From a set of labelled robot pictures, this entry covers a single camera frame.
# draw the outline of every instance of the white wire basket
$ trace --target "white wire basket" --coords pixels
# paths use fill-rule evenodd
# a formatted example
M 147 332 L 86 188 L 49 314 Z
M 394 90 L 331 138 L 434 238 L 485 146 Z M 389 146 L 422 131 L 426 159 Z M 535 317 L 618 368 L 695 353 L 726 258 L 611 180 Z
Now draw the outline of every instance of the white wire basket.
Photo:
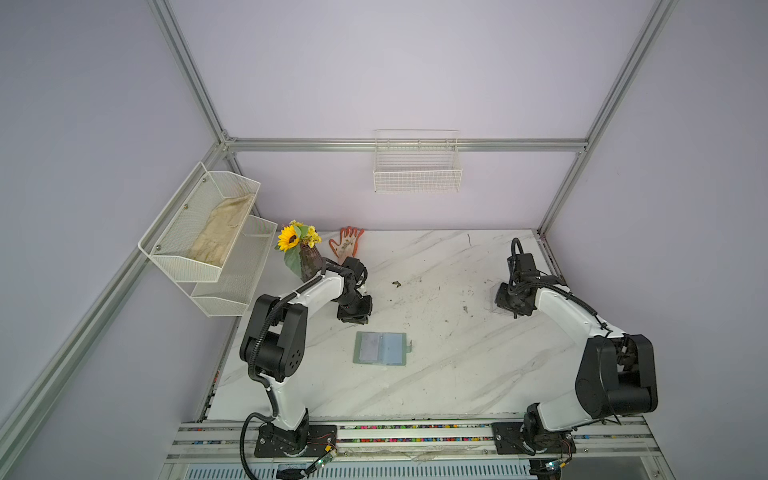
M 163 233 L 153 241 L 153 232 L 159 230 L 158 217 L 139 240 L 139 249 L 207 316 L 242 316 L 256 292 L 272 250 L 277 223 L 248 214 L 256 201 L 259 182 L 232 172 L 208 171 L 202 164 L 198 164 L 190 176 L 199 169 L 203 171 L 201 179 Z M 228 230 L 233 235 L 227 249 L 217 254 L 221 265 L 190 258 L 190 250 L 214 208 L 227 198 L 249 194 L 252 196 L 247 204 L 240 205 L 243 219 L 225 226 L 234 230 Z
M 198 283 L 190 298 L 208 316 L 242 316 L 256 292 L 277 223 L 249 215 L 219 281 Z
M 234 244 L 223 256 L 220 266 L 190 258 L 193 243 L 205 228 L 211 211 L 227 198 L 253 194 L 246 211 L 253 209 L 260 183 L 227 171 L 208 171 L 197 182 L 184 206 L 176 212 L 154 247 L 144 253 L 174 282 L 217 282 L 232 254 Z M 237 227 L 238 238 L 245 225 Z
M 457 147 L 457 130 L 377 130 L 374 191 L 458 192 L 462 168 Z

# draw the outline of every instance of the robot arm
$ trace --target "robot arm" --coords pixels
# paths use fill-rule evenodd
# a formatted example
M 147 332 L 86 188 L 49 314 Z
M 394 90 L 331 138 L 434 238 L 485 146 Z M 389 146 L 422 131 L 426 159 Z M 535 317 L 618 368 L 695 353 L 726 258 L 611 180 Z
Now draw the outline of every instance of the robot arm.
M 354 257 L 343 265 L 325 259 L 323 271 L 311 280 L 282 298 L 262 295 L 253 307 L 240 359 L 248 364 L 248 376 L 264 385 L 272 415 L 252 415 L 266 423 L 261 438 L 287 454 L 305 449 L 309 431 L 306 407 L 288 382 L 304 358 L 307 319 L 333 301 L 339 304 L 336 317 L 342 322 L 368 323 L 372 300 L 364 294 L 366 277 L 365 266 Z M 281 323 L 280 333 L 270 331 Z
M 518 239 L 512 241 L 507 263 L 510 280 L 496 293 L 496 304 L 515 317 L 540 310 L 584 347 L 574 388 L 528 407 L 521 433 L 529 452 L 597 419 L 656 409 L 654 351 L 647 338 L 606 322 L 556 276 L 542 274 Z

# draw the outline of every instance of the vent grille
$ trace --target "vent grille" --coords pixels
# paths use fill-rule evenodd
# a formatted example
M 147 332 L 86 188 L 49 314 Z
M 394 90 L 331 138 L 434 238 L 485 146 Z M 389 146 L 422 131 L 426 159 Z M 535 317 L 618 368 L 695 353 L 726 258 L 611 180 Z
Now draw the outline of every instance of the vent grille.
M 260 480 L 276 478 L 277 470 L 306 464 L 251 464 Z M 528 460 L 434 461 L 434 462 L 341 462 L 328 465 L 309 478 L 370 478 L 371 480 L 400 480 L 401 478 L 457 478 L 460 480 L 517 480 L 536 478 L 530 473 Z M 240 464 L 190 465 L 187 480 L 247 478 Z

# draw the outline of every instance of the flower vase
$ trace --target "flower vase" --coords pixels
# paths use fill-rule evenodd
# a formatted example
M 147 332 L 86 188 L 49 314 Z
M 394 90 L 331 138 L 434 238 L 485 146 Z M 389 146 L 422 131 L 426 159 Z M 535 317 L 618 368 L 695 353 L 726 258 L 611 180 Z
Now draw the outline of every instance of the flower vase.
M 301 281 L 306 282 L 323 268 L 323 257 L 316 247 L 310 247 L 302 243 L 300 249 Z

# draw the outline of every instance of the white marble surface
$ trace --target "white marble surface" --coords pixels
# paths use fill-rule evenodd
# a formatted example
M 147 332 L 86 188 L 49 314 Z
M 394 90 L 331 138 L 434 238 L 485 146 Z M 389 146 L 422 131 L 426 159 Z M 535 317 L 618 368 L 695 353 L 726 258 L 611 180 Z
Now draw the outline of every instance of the white marble surface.
M 524 412 L 573 388 L 581 359 L 546 315 L 514 319 L 493 306 L 508 277 L 510 241 L 521 239 L 548 270 L 530 230 L 366 231 L 357 257 L 368 268 L 373 298 L 368 325 L 341 323 L 336 304 L 310 318 L 306 352 L 290 377 L 313 419 L 458 419 Z M 319 249 L 330 257 L 329 234 Z M 392 282 L 398 281 L 397 287 Z M 257 296 L 300 285 L 272 250 Z M 238 355 L 243 317 L 208 419 L 243 420 L 269 412 L 263 387 Z M 352 361 L 357 331 L 405 332 L 413 343 L 405 366 Z

